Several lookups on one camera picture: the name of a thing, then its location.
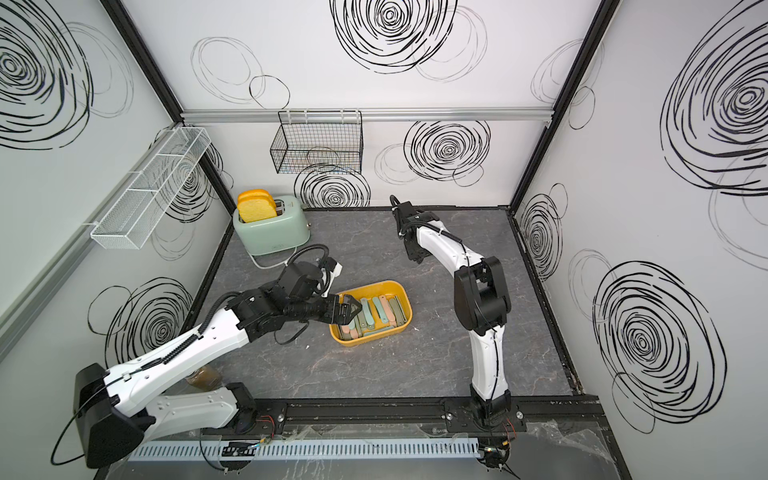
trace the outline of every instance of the cable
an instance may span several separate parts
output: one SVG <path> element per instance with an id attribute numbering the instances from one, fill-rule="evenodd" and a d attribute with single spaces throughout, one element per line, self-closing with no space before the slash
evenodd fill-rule
<path id="1" fill-rule="evenodd" d="M 301 327 L 301 330 L 299 330 L 298 332 L 296 332 L 296 334 L 295 334 L 295 335 L 293 335 L 292 337 L 290 337 L 290 338 L 289 338 L 288 340 L 286 340 L 285 342 L 280 342 L 280 341 L 277 339 L 277 330 L 273 330 L 273 331 L 272 331 L 272 335 L 275 337 L 275 342 L 277 343 L 277 345 L 288 345 L 289 343 L 291 343 L 291 342 L 292 342 L 292 341 L 294 341 L 295 339 L 299 338 L 299 335 L 301 335 L 302 333 L 304 333 L 304 330 L 306 330 L 307 328 L 309 328 L 309 326 L 310 326 L 310 324 L 309 324 L 309 323 L 305 323 L 305 324 L 304 324 L 304 326 L 303 326 L 303 327 Z"/>
<path id="2" fill-rule="evenodd" d="M 311 250 L 322 250 L 323 251 L 323 257 L 320 258 L 320 262 L 325 262 L 326 258 L 328 258 L 328 255 L 330 255 L 330 250 L 328 247 L 323 245 L 322 243 L 315 243 L 313 245 L 307 245 L 303 249 L 299 250 L 298 252 L 294 253 L 290 256 L 288 260 L 286 260 L 286 265 L 290 265 L 291 263 L 295 262 L 297 258 L 301 257 L 303 254 L 311 251 Z"/>
<path id="3" fill-rule="evenodd" d="M 274 439 L 275 438 L 275 420 L 272 418 L 271 415 L 262 415 L 259 418 L 260 419 L 269 419 L 270 422 L 272 422 L 272 434 L 270 435 L 270 437 L 272 439 Z M 257 422 L 266 422 L 266 420 L 257 420 Z"/>
<path id="4" fill-rule="evenodd" d="M 299 247 L 294 247 L 293 248 L 293 253 L 291 253 L 291 256 L 293 256 L 296 253 L 296 250 L 298 250 L 298 249 L 299 249 Z M 256 265 L 256 268 L 260 268 L 262 270 L 269 270 L 270 268 L 274 268 L 274 267 L 280 266 L 280 265 L 288 265 L 288 260 L 290 259 L 290 257 L 288 257 L 285 260 L 283 260 L 282 262 L 275 263 L 274 265 L 262 266 L 262 265 L 258 264 L 258 262 L 256 261 L 256 257 L 254 257 L 253 255 L 248 255 L 248 256 L 250 257 L 250 261 L 253 262 L 253 265 Z"/>
<path id="5" fill-rule="evenodd" d="M 215 466 L 213 463 L 210 462 L 210 460 L 208 460 L 208 457 L 205 456 L 205 450 L 203 450 L 203 429 L 200 429 L 200 434 L 197 436 L 197 440 L 200 442 L 200 454 L 203 456 L 203 460 L 205 460 L 205 462 L 208 465 L 210 465 L 211 468 L 214 468 L 214 469 L 218 470 L 219 472 L 225 472 L 226 473 L 227 472 L 226 468 L 221 468 L 221 467 Z"/>
<path id="6" fill-rule="evenodd" d="M 134 375 L 134 374 L 136 374 L 136 373 L 139 373 L 139 372 L 141 372 L 141 371 L 143 371 L 143 370 L 144 370 L 144 368 L 140 368 L 140 369 L 137 369 L 137 370 L 135 370 L 135 371 L 133 371 L 133 372 L 129 373 L 128 375 Z M 81 455 L 78 455 L 78 456 L 76 456 L 76 457 L 74 457 L 74 458 L 70 458 L 69 460 L 67 460 L 67 461 L 65 461 L 65 462 L 56 462 L 56 461 L 53 459 L 53 458 L 56 456 L 56 451 L 58 450 L 58 444 L 60 444 L 60 443 L 61 443 L 61 439 L 63 439 L 63 438 L 64 438 L 64 434 L 65 434 L 65 433 L 67 432 L 67 430 L 69 429 L 69 426 L 70 426 L 70 425 L 72 425 L 72 422 L 74 422 L 74 419 L 76 419 L 76 418 L 78 417 L 78 415 L 80 415 L 80 412 L 82 412 L 82 410 L 85 408 L 85 406 L 86 406 L 86 405 L 87 405 L 87 404 L 88 404 L 88 403 L 89 403 L 91 400 L 93 400 L 94 398 L 96 398 L 96 395 L 98 395 L 99 393 L 101 393 L 101 392 L 103 392 L 104 390 L 106 390 L 106 389 L 107 389 L 107 387 L 109 387 L 110 385 L 112 385 L 112 384 L 114 384 L 114 383 L 116 383 L 116 382 L 119 382 L 119 381 L 120 381 L 120 380 L 122 380 L 122 379 L 123 379 L 123 377 L 121 377 L 121 376 L 120 376 L 120 377 L 117 377 L 116 379 L 112 380 L 112 381 L 111 381 L 111 382 L 109 382 L 108 384 L 106 384 L 106 385 L 104 385 L 103 387 L 101 387 L 100 389 L 96 390 L 96 392 L 95 392 L 93 395 L 91 395 L 90 397 L 88 397 L 88 400 L 86 400 L 85 402 L 83 402 L 83 404 L 82 404 L 82 405 L 80 405 L 80 408 L 77 410 L 77 412 L 75 412 L 75 413 L 74 413 L 74 415 L 72 416 L 72 418 L 71 418 L 71 419 L 69 419 L 69 422 L 67 422 L 67 425 L 64 427 L 64 430 L 61 430 L 61 434 L 58 436 L 58 439 L 56 440 L 56 445 L 54 445 L 54 447 L 53 447 L 53 452 L 51 452 L 51 465 L 53 465 L 53 466 L 59 466 L 59 465 L 67 465 L 69 462 L 74 462 L 75 460 L 79 460 L 80 458 L 83 458 L 83 457 L 85 457 L 85 454 L 83 453 L 83 454 L 81 454 Z"/>

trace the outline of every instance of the wall shelf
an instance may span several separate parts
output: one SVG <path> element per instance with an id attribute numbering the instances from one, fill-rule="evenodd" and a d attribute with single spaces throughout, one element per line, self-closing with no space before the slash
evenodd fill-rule
<path id="1" fill-rule="evenodd" d="M 209 145 L 208 133 L 200 127 L 178 127 L 163 136 L 128 188 L 97 222 L 91 238 L 107 249 L 140 249 Z"/>

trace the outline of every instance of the black scribble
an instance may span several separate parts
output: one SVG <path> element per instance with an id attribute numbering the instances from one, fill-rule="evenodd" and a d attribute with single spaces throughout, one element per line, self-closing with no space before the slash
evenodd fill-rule
<path id="1" fill-rule="evenodd" d="M 594 115 L 594 103 L 594 91 L 587 85 L 579 88 L 568 110 L 568 126 L 574 130 L 586 127 Z"/>
<path id="2" fill-rule="evenodd" d="M 90 118 L 88 61 L 48 2 L 0 2 L 0 145 L 51 150 L 75 141 Z"/>
<path id="3" fill-rule="evenodd" d="M 405 185 L 419 178 L 408 166 L 404 151 L 411 145 L 393 144 L 384 147 L 373 162 L 376 176 L 390 185 Z"/>
<path id="4" fill-rule="evenodd" d="M 758 170 L 742 170 L 745 183 Z M 732 178 L 737 172 L 723 173 Z M 768 270 L 768 215 L 766 198 L 750 195 L 727 195 L 712 190 L 709 218 L 725 251 L 761 270 Z"/>
<path id="5" fill-rule="evenodd" d="M 428 180 L 454 181 L 460 187 L 480 180 L 490 148 L 491 128 L 485 121 L 417 121 L 403 142 L 413 173 Z"/>
<path id="6" fill-rule="evenodd" d="M 739 2 L 705 34 L 659 125 L 664 159 L 688 183 L 768 195 L 768 2 Z"/>
<path id="7" fill-rule="evenodd" d="M 352 60 L 380 74 L 429 60 L 452 29 L 456 0 L 329 0 L 336 37 Z"/>
<path id="8" fill-rule="evenodd" d="M 663 267 L 631 261 L 611 269 L 594 296 L 593 325 L 614 401 L 637 431 L 650 433 L 653 424 L 635 425 L 630 404 L 656 420 L 687 423 L 723 395 L 727 361 L 715 325 Z"/>
<path id="9" fill-rule="evenodd" d="M 93 105 L 91 113 L 103 118 L 113 118 L 127 113 L 134 101 L 134 76 L 131 64 L 120 48 L 107 35 L 90 25 L 68 22 L 67 28 L 77 40 L 88 59 L 93 73 Z M 86 98 L 82 85 L 76 98 Z"/>
<path id="10" fill-rule="evenodd" d="M 568 192 L 565 185 L 554 184 L 549 195 L 534 195 L 523 210 L 520 231 L 542 281 L 552 276 L 560 264 L 563 254 L 561 219 L 567 209 Z"/>
<path id="11" fill-rule="evenodd" d="M 273 84 L 273 87 L 267 88 L 267 83 Z M 258 75 L 251 78 L 248 84 L 248 95 L 261 108 L 285 108 L 290 103 L 290 89 L 288 85 L 272 75 Z"/>
<path id="12" fill-rule="evenodd" d="M 192 296 L 184 285 L 164 276 L 136 290 L 109 286 L 88 306 L 88 329 L 106 337 L 104 364 L 111 366 L 175 338 L 191 306 Z"/>
<path id="13" fill-rule="evenodd" d="M 606 275 L 615 280 L 611 264 L 596 250 L 584 249 L 577 252 L 568 265 L 568 287 L 571 298 L 584 318 L 594 319 L 594 295 Z"/>
<path id="14" fill-rule="evenodd" d="M 458 80 L 478 66 L 487 49 L 485 22 L 470 8 L 457 6 L 445 43 L 429 60 L 417 64 L 416 70 L 433 81 Z"/>
<path id="15" fill-rule="evenodd" d="M 216 193 L 200 165 L 191 168 L 191 172 L 188 167 L 187 163 L 180 164 L 171 172 L 169 179 L 171 184 L 180 184 L 181 187 L 170 201 L 165 214 L 181 223 L 197 222 L 202 218 L 213 203 Z"/>
<path id="16" fill-rule="evenodd" d="M 206 49 L 211 46 L 213 50 L 206 53 Z M 212 57 L 221 56 L 226 50 L 230 50 L 229 55 L 234 53 L 238 65 L 230 65 L 229 71 L 219 71 L 209 66 Z M 202 38 L 192 48 L 190 63 L 200 85 L 220 100 L 234 104 L 256 102 L 261 108 L 285 108 L 290 101 L 288 87 L 279 78 L 264 74 L 261 63 L 250 47 L 236 38 Z M 240 69 L 246 73 L 235 73 Z"/>
<path id="17" fill-rule="evenodd" d="M 229 175 L 226 170 L 224 170 L 224 159 L 221 157 L 221 153 L 214 147 L 214 144 L 210 144 L 208 147 L 208 157 L 210 158 L 211 164 L 214 166 L 214 169 L 216 169 L 216 172 L 219 174 L 219 178 L 221 178 L 221 181 L 224 183 L 224 186 L 227 188 L 227 190 L 232 190 L 232 188 L 235 186 L 235 179 L 232 178 L 232 175 Z M 216 190 L 214 190 L 214 186 L 210 184 L 208 187 L 208 193 L 216 200 L 219 200 L 219 196 L 216 194 Z"/>
<path id="18" fill-rule="evenodd" d="M 371 202 L 371 188 L 361 174 L 332 164 L 302 170 L 293 192 L 308 207 L 368 207 Z"/>
<path id="19" fill-rule="evenodd" d="M 194 222 L 180 222 L 174 218 L 161 220 L 150 234 L 152 248 L 163 260 L 174 262 L 192 248 L 195 234 Z"/>
<path id="20" fill-rule="evenodd" d="M 583 41 L 583 38 L 579 38 L 578 40 L 572 40 L 565 45 L 561 45 L 550 53 L 541 65 L 538 66 L 536 73 L 531 79 L 531 94 L 537 100 L 547 104 L 555 103 Z M 576 90 L 568 111 L 568 125 L 574 130 L 584 128 L 589 123 L 589 120 L 592 119 L 595 106 L 592 86 L 598 79 L 598 73 L 604 58 L 605 48 L 600 43 L 594 53 L 592 62 L 579 83 L 579 89 Z"/>

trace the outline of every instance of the yellow tray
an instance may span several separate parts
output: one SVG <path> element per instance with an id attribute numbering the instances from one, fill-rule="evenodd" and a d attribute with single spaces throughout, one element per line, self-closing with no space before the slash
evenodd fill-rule
<path id="1" fill-rule="evenodd" d="M 411 303 L 408 301 L 408 296 L 406 295 L 406 289 L 402 288 L 402 285 L 397 283 L 395 280 L 384 280 L 383 282 L 371 283 L 370 285 L 360 286 L 358 288 L 353 288 L 351 290 L 339 292 L 339 298 L 340 299 L 343 298 L 343 295 L 345 293 L 347 295 L 354 296 L 357 300 L 360 300 L 361 298 L 370 299 L 374 296 L 379 296 L 379 295 L 384 295 L 388 299 L 396 296 L 397 300 L 400 301 L 400 306 L 402 307 L 402 313 L 406 317 L 406 323 L 405 325 L 396 326 L 393 329 L 384 330 L 383 332 L 373 333 L 372 335 L 368 335 L 368 336 L 361 336 L 360 338 L 351 339 L 351 340 L 342 339 L 341 330 L 339 329 L 339 326 L 328 325 L 328 327 L 331 330 L 331 336 L 334 338 L 334 340 L 341 343 L 344 346 L 360 345 L 361 343 L 370 342 L 371 340 L 376 340 L 376 339 L 383 338 L 385 336 L 400 333 L 404 329 L 406 329 L 406 327 L 411 323 L 411 319 L 413 318 L 413 310 L 411 309 Z M 389 325 L 389 322 L 382 322 L 382 320 L 379 318 L 379 315 L 376 312 L 376 309 L 371 309 L 371 313 L 373 314 L 375 328 L 380 329 Z"/>

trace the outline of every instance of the black wire basket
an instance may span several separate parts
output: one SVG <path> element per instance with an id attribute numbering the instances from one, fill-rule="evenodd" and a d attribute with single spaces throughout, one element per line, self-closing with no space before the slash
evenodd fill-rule
<path id="1" fill-rule="evenodd" d="M 270 147 L 278 174 L 300 174 L 311 165 L 330 164 L 361 173 L 362 115 L 357 110 L 281 111 Z"/>

